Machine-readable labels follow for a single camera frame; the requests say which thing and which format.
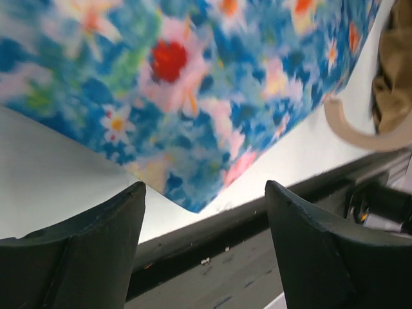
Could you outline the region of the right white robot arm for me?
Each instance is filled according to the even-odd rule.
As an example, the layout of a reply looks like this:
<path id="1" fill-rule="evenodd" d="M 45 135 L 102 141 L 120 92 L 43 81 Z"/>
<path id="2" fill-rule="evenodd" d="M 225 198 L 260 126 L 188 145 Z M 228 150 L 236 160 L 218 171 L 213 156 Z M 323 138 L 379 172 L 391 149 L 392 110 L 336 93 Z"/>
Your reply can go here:
<path id="1" fill-rule="evenodd" d="M 400 226 L 400 232 L 411 235 L 411 194 L 370 181 L 357 185 L 348 203 L 347 218 L 363 224 L 375 215 Z"/>

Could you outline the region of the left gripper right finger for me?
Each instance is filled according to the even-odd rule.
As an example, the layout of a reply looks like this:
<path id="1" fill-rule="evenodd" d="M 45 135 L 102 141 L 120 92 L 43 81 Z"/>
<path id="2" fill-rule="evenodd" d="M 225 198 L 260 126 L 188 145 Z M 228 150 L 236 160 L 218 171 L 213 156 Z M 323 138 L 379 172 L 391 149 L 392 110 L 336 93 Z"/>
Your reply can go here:
<path id="1" fill-rule="evenodd" d="M 275 181 L 265 199 L 287 307 L 411 307 L 409 238 L 347 221 Z"/>

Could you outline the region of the beige wooden hanger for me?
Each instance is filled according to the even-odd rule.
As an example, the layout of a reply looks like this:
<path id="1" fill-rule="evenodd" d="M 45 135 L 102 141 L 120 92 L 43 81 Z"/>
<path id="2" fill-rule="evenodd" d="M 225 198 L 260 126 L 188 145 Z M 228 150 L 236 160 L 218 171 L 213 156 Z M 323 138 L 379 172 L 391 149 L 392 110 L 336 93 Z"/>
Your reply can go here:
<path id="1" fill-rule="evenodd" d="M 375 152 L 396 151 L 411 145 L 411 112 L 391 132 L 383 135 L 367 135 L 355 129 L 347 121 L 340 99 L 329 98 L 323 107 L 330 129 L 341 140 L 351 145 Z"/>

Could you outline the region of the blue floral garment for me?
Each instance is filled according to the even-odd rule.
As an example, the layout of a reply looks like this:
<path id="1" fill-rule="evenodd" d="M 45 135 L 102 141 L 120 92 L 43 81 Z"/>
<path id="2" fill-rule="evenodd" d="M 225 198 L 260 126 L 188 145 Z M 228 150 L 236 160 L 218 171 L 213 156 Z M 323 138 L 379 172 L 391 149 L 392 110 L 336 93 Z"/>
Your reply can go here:
<path id="1" fill-rule="evenodd" d="M 348 83 L 379 1 L 2 1 L 1 103 L 200 212 Z"/>

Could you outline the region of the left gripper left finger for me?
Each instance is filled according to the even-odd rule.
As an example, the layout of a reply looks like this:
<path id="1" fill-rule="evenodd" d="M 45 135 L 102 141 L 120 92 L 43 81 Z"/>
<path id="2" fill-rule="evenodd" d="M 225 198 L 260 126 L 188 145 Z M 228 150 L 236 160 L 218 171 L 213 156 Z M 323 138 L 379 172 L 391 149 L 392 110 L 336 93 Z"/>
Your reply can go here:
<path id="1" fill-rule="evenodd" d="M 136 182 L 68 220 L 1 240 L 1 308 L 123 308 L 145 213 Z"/>

